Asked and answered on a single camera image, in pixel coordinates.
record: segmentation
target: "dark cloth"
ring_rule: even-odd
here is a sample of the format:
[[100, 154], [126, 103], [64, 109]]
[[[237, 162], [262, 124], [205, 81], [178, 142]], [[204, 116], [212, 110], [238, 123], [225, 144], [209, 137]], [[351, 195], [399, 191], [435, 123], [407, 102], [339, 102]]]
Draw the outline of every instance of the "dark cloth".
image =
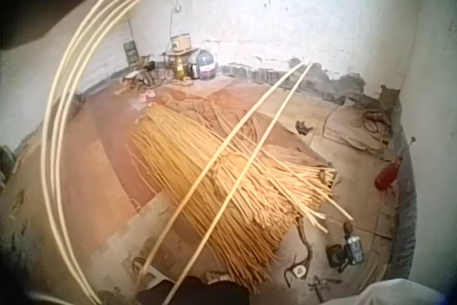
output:
[[[141, 305], [161, 305], [171, 288], [171, 281], [162, 281], [151, 289], [140, 291], [136, 300]], [[195, 276], [184, 279], [170, 305], [249, 305], [246, 288], [231, 281], [220, 281], [205, 285]]]

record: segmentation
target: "power drill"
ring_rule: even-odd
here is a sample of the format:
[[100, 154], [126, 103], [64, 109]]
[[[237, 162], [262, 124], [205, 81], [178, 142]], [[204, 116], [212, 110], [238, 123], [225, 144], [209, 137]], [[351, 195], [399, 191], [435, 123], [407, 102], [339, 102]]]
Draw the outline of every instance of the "power drill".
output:
[[338, 273], [342, 273], [349, 264], [352, 266], [361, 264], [365, 257], [360, 237], [355, 235], [351, 223], [344, 222], [343, 230], [346, 244], [327, 247], [328, 263], [330, 267], [337, 268]]

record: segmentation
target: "concrete floor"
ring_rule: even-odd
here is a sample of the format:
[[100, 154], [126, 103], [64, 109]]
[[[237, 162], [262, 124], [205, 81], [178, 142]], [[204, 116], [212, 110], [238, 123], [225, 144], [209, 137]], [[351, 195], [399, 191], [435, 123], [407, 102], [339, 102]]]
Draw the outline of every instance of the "concrete floor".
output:
[[[143, 104], [138, 94], [129, 92], [114, 96], [120, 86], [115, 81], [86, 100], [80, 113], [69, 122], [66, 130], [63, 173], [63, 199], [66, 221], [76, 256], [90, 282], [97, 290], [112, 291], [118, 287], [124, 295], [133, 291], [131, 260], [144, 255], [171, 215], [172, 206], [166, 192], [156, 186], [151, 191], [140, 180], [126, 148], [129, 132], [141, 114]], [[213, 81], [197, 81], [189, 87], [165, 85], [155, 89], [157, 100], [165, 94], [175, 99], [207, 98], [219, 105], [246, 109], [252, 106], [269, 86], [247, 84], [233, 78], [218, 76]], [[259, 109], [268, 116], [276, 113], [287, 93], [277, 90]], [[301, 260], [305, 251], [295, 228], [291, 228], [271, 265], [271, 280], [260, 285], [252, 304], [318, 304], [307, 282], [314, 275], [343, 280], [341, 285], [324, 291], [325, 299], [350, 296], [363, 286], [382, 278], [387, 268], [392, 238], [395, 235], [395, 215], [398, 192], [381, 193], [373, 180], [386, 165], [380, 159], [389, 151], [376, 150], [376, 142], [364, 137], [357, 126], [340, 128], [337, 105], [304, 94], [294, 94], [279, 121], [295, 132], [296, 120], [313, 126], [312, 134], [300, 136], [310, 147], [336, 168], [334, 198], [353, 217], [353, 226], [361, 237], [366, 260], [360, 266], [350, 266], [342, 274], [330, 269], [325, 255], [329, 244], [343, 243], [343, 217], [330, 204], [322, 212], [328, 215], [325, 225], [328, 235], [306, 222], [306, 235], [313, 245], [314, 259], [306, 281], [292, 281], [288, 289], [283, 270], [293, 258]], [[345, 108], [357, 116], [353, 108]], [[343, 132], [344, 139], [335, 139]], [[342, 144], [361, 137], [358, 149]], [[46, 214], [43, 211], [39, 184], [39, 145], [29, 144], [28, 157], [13, 175], [0, 198], [2, 244], [9, 249], [12, 241], [22, 265], [31, 270], [31, 284], [65, 299], [82, 299], [81, 292], [66, 273], [52, 241]], [[179, 219], [167, 237], [154, 266], [176, 279], [199, 243], [185, 219]], [[217, 270], [218, 264], [204, 251], [191, 273], [202, 275]]]

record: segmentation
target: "tiled floor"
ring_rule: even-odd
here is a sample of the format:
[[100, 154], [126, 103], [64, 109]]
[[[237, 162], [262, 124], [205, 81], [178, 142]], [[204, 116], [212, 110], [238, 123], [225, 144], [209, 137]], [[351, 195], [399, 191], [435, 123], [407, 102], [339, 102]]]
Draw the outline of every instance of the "tiled floor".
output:
[[[131, 260], [135, 256], [147, 254], [148, 248], [164, 227], [169, 218], [172, 205], [164, 192], [153, 185], [153, 190], [139, 178], [127, 149], [131, 145], [129, 133], [134, 122], [141, 114], [143, 104], [138, 102], [138, 94], [127, 92], [115, 96], [114, 91], [120, 86], [116, 82], [90, 96], [79, 114], [67, 126], [62, 161], [63, 199], [66, 220], [76, 255], [84, 270], [97, 289], [112, 290], [119, 287], [124, 294], [133, 290]], [[249, 109], [269, 88], [267, 85], [247, 84], [241, 81], [218, 76], [213, 81], [197, 81], [192, 86], [160, 86], [155, 90], [154, 101], [165, 101], [167, 94], [175, 99], [212, 100], [219, 106], [237, 109]], [[273, 116], [285, 99], [287, 93], [276, 90], [258, 110]], [[335, 200], [353, 217], [353, 226], [360, 235], [366, 252], [366, 261], [356, 267], [348, 267], [341, 275], [328, 267], [325, 247], [329, 244], [343, 243], [343, 216], [330, 204], [324, 204], [322, 211], [328, 215], [325, 225], [328, 235], [323, 235], [312, 225], [306, 223], [308, 240], [313, 245], [314, 259], [311, 263], [309, 278], [313, 275], [332, 276], [343, 279], [342, 285], [332, 287], [324, 294], [326, 299], [352, 295], [364, 284], [380, 279], [391, 248], [391, 239], [395, 229], [398, 192], [380, 193], [374, 188], [373, 180], [386, 162], [365, 151], [351, 148], [323, 136], [323, 128], [336, 105], [304, 94], [294, 94], [279, 122], [295, 132], [295, 121], [305, 121], [314, 130], [307, 136], [295, 136], [302, 140], [316, 153], [330, 161], [338, 176], [333, 186]], [[351, 132], [357, 135], [356, 127]], [[41, 207], [33, 206], [31, 199], [41, 204], [39, 198], [39, 175], [37, 149], [19, 172], [14, 175], [4, 195], [0, 209], [2, 220], [9, 231], [20, 229], [17, 222], [4, 219], [11, 211], [11, 204], [21, 189], [26, 189], [23, 217], [34, 218], [33, 230], [40, 237], [49, 236], [46, 216]], [[198, 245], [199, 238], [189, 228], [184, 219], [179, 219], [154, 266], [175, 279]], [[308, 290], [305, 281], [293, 281], [292, 289], [287, 289], [283, 280], [283, 270], [289, 266], [294, 256], [302, 259], [303, 247], [298, 240], [296, 230], [291, 228], [278, 251], [278, 258], [271, 265], [271, 280], [261, 285], [261, 293], [252, 297], [253, 304], [317, 304], [316, 295]], [[49, 252], [56, 253], [55, 247], [41, 247], [36, 260], [49, 259]], [[59, 277], [65, 273], [60, 264], [57, 270], [46, 267], [52, 286], [56, 287]], [[217, 269], [218, 264], [210, 251], [205, 251], [192, 270], [200, 276], [204, 271]], [[68, 293], [61, 288], [62, 294]]]

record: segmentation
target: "cordless drill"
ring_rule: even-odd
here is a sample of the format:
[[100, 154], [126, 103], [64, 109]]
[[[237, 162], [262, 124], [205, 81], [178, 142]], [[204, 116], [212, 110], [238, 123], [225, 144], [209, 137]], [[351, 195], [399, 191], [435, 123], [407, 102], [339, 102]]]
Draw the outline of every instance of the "cordless drill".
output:
[[342, 273], [349, 264], [352, 266], [361, 264], [364, 259], [362, 242], [354, 233], [351, 223], [346, 221], [343, 224], [343, 230], [346, 242], [344, 246], [336, 244], [327, 247], [328, 263], [330, 267], [337, 268], [338, 273]]

